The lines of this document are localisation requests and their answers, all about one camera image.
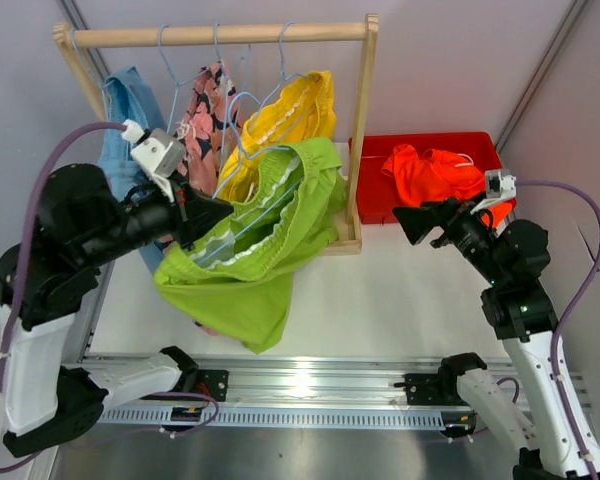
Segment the orange shorts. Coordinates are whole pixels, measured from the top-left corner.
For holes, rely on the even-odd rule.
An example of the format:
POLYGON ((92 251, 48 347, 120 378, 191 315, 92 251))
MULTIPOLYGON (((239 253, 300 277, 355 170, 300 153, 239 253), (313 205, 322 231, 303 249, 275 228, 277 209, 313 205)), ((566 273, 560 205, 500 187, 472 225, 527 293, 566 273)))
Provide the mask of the orange shorts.
POLYGON ((411 144, 399 144, 380 168, 391 194, 384 209, 391 213, 396 206, 421 207, 451 197, 468 201, 485 193, 485 172, 500 167, 494 159, 480 165, 464 152, 437 148, 418 152, 411 144))

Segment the green shorts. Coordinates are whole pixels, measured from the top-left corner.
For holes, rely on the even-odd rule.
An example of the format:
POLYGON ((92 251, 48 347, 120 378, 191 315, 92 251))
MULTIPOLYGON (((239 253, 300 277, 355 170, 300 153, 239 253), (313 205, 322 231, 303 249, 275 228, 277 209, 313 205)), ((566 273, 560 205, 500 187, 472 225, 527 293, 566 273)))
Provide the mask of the green shorts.
POLYGON ((282 338, 291 306, 294 272, 320 255, 338 238, 334 216, 346 204, 342 161, 333 142, 316 137, 287 144, 290 152, 266 154, 258 167, 259 180, 271 188, 292 160, 299 168, 279 194, 298 182, 266 215, 236 242, 232 262, 211 268, 190 258, 211 236, 231 229, 238 232, 260 216, 260 209, 242 221, 245 212, 266 192, 258 187, 253 203, 234 207, 189 249, 169 248, 154 274, 160 295, 196 323, 240 341, 262 353, 282 338))

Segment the blue hanger of green shorts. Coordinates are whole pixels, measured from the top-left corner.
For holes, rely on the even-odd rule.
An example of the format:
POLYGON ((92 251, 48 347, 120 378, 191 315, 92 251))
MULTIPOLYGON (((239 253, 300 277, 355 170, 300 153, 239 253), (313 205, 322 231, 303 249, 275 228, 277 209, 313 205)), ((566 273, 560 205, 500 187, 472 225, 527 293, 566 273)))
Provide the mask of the blue hanger of green shorts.
POLYGON ((223 177, 219 180, 212 198, 216 200, 226 200, 232 207, 248 205, 253 203, 257 194, 258 187, 263 187, 266 195, 263 200, 258 200, 250 206, 245 212, 235 216, 236 221, 244 220, 248 215, 260 209, 260 216, 250 221, 238 232, 231 229, 223 234, 213 235, 203 244, 199 253, 192 254, 190 258, 199 267, 211 268, 218 264, 231 263, 231 257, 234 256, 234 247, 237 240, 250 230, 264 215, 268 214, 289 192, 293 192, 298 182, 291 185, 283 194, 279 194, 280 188, 290 178, 291 174, 299 168, 299 161, 292 160, 286 167, 280 180, 276 180, 271 188, 264 185, 263 180, 257 179, 258 167, 266 154, 271 152, 290 152, 288 145, 265 146, 256 143, 255 150, 251 153, 244 147, 242 137, 238 133, 237 123, 233 117, 227 118, 225 129, 230 128, 234 132, 236 146, 233 153, 237 161, 232 166, 229 165, 229 159, 226 159, 221 173, 223 177))

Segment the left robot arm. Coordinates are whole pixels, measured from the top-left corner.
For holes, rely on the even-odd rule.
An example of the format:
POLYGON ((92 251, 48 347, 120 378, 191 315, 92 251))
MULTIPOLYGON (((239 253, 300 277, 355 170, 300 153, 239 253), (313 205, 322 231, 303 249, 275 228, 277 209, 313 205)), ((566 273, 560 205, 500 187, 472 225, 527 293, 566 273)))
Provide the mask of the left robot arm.
POLYGON ((104 172, 72 164, 46 179, 29 214, 32 235, 0 258, 0 314, 14 318, 6 362, 3 442, 17 458, 72 441, 122 404, 196 390, 196 362, 178 347, 118 370, 67 368, 63 348, 101 268, 164 236, 193 245, 232 213, 232 205, 172 175, 173 197, 139 187, 116 199, 104 172))

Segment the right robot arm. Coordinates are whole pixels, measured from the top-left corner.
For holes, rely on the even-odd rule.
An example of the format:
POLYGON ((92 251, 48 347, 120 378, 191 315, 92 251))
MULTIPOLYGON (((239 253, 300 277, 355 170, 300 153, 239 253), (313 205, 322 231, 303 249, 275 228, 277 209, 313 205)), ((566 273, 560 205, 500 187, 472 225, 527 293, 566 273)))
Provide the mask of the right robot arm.
POLYGON ((524 390, 524 414, 496 384, 475 353, 442 360, 438 395, 467 403, 517 460, 516 479, 600 479, 600 446, 578 401, 564 360, 559 321, 540 276, 550 262, 548 233, 529 220, 502 232, 484 223, 473 202, 449 198, 393 214, 407 239, 419 244, 435 228, 434 248, 454 246, 485 278, 482 310, 524 390))

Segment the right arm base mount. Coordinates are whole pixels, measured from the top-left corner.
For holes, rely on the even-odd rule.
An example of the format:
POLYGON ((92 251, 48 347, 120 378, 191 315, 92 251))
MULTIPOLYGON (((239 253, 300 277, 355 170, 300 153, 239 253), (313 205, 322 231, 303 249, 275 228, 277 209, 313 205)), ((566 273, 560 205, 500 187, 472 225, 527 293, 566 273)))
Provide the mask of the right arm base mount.
POLYGON ((437 374, 405 373, 393 387, 401 390, 410 406, 460 406, 464 402, 446 393, 437 374))

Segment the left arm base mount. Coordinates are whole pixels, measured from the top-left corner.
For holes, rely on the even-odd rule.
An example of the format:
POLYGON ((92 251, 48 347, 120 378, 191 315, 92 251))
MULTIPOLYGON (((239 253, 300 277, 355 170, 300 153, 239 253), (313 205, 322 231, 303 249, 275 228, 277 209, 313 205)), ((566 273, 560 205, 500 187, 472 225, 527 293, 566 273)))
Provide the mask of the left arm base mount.
POLYGON ((228 370, 198 369, 184 373, 173 388, 173 392, 199 393, 218 402, 225 402, 229 387, 228 370))

